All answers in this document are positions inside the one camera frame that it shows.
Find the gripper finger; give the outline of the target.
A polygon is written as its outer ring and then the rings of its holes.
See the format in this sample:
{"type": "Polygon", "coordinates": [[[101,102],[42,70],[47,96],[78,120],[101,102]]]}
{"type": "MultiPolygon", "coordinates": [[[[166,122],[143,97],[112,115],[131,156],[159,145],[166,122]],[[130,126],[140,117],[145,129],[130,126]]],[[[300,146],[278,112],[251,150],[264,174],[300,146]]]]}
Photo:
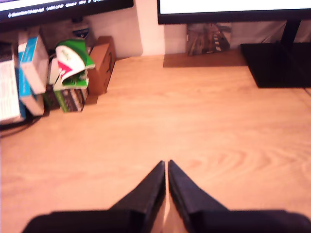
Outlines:
{"type": "Polygon", "coordinates": [[[168,162],[169,192],[189,233],[195,230],[195,217],[203,211],[228,212],[224,205],[202,190],[174,160],[168,162]]]}
{"type": "Polygon", "coordinates": [[[165,162],[160,161],[148,175],[110,210],[130,212],[135,233],[149,233],[166,195],[165,162]]]}

